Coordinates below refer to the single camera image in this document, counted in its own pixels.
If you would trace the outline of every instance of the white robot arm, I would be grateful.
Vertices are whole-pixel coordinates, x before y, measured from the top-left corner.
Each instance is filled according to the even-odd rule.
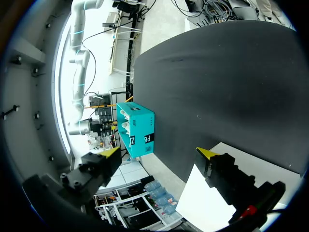
[[[69,123],[69,134],[90,133],[88,120],[81,121],[84,112],[84,85],[90,58],[88,50],[81,50],[84,37],[85,10],[98,9],[104,0],[74,0],[71,7],[70,63],[76,63],[73,83],[73,114]]]

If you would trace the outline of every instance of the black table surface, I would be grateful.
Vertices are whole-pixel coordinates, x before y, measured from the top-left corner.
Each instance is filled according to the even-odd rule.
[[[302,174],[309,68],[296,33],[275,23],[198,28],[140,55],[134,102],[155,113],[155,155],[187,181],[197,146],[224,142]]]

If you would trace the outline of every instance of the white paper sheet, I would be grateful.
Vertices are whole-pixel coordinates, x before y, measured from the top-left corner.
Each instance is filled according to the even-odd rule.
[[[255,176],[255,186],[259,187],[265,181],[271,184],[282,181],[286,184],[286,192],[275,208],[284,208],[297,190],[301,179],[300,175],[290,172],[272,163],[254,157],[248,153],[219,143],[211,151],[233,156],[235,164],[247,175]],[[209,188],[205,178],[194,165],[189,179],[176,207],[185,219],[203,232],[212,232],[228,226],[235,208],[227,205],[216,188]],[[261,228],[267,228],[278,215],[270,215],[268,221]]]
[[[216,188],[209,188],[205,178],[194,165],[176,210],[185,219],[204,232],[217,231],[228,226],[236,211],[227,205]]]

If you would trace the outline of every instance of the teal box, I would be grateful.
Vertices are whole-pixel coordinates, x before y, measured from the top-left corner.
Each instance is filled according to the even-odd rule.
[[[126,120],[125,116],[120,113],[121,110],[126,113],[129,120]],[[118,132],[131,157],[147,155],[154,151],[154,117],[154,112],[134,102],[117,103]],[[130,123],[130,136],[126,134],[127,130],[122,127],[124,122]]]

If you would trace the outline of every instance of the water bottle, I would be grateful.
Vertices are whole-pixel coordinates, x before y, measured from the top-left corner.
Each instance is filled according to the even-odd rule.
[[[162,207],[167,205],[168,203],[172,203],[173,201],[175,201],[174,197],[171,194],[167,193],[163,195],[163,197],[160,197],[158,200],[156,200],[155,203]]]
[[[151,192],[159,187],[161,187],[161,184],[157,180],[154,180],[145,185],[145,190]]]
[[[173,214],[174,212],[176,212],[176,206],[177,206],[177,203],[176,201],[168,204],[167,206],[164,207],[163,211],[168,214],[168,215],[171,215]]]
[[[153,191],[150,192],[150,197],[151,199],[153,199],[154,201],[159,199],[160,197],[162,197],[163,195],[166,194],[166,190],[164,187],[159,187]]]

